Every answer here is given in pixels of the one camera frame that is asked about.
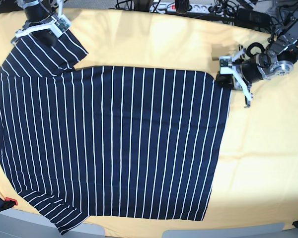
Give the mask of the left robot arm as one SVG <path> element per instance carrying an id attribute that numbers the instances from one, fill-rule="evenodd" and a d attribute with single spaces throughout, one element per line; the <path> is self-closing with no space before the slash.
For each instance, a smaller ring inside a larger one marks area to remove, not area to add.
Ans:
<path id="1" fill-rule="evenodd" d="M 298 61 L 298 18 L 281 29 L 277 38 L 271 37 L 268 46 L 255 42 L 234 56 L 219 58 L 220 70 L 216 82 L 225 88 L 250 91 L 252 84 L 289 74 Z"/>

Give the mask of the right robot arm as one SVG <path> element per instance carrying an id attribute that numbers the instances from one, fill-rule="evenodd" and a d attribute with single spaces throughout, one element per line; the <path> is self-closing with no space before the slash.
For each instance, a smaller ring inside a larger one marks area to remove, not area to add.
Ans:
<path id="1" fill-rule="evenodd" d="M 17 5 L 24 10 L 27 17 L 22 30 L 52 21 L 53 10 L 50 0 L 18 0 Z M 55 46 L 57 41 L 57 37 L 49 29 L 34 30 L 30 35 L 49 48 Z"/>

